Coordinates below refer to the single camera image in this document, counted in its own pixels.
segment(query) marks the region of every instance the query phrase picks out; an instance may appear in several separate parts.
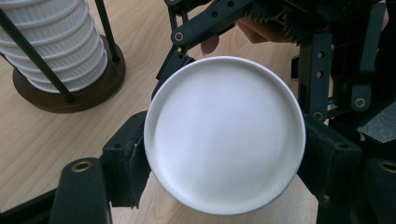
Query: wooden table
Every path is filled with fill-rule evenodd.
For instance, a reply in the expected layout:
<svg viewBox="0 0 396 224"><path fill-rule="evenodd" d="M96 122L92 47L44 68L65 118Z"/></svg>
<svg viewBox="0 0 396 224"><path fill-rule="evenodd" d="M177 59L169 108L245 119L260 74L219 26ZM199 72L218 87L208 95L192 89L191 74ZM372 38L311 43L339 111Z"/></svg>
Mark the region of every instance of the wooden table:
<svg viewBox="0 0 396 224"><path fill-rule="evenodd" d="M89 1L101 34L93 0ZM147 110L163 60L171 47L167 8L162 0L106 0L116 43L127 66L117 94L103 104L74 114L54 114L25 101L15 90L12 67L0 60L0 210L6 211L58 185L60 172L70 161L98 158L102 147L133 114ZM278 74L296 92L290 80L290 60L298 54L292 44L252 45L235 28L220 38L217 50L197 60L233 55L261 63ZM315 223L318 202L296 176L285 192L257 211L232 217L202 214L169 196L152 175L139 209L113 208L115 223Z"/></svg>

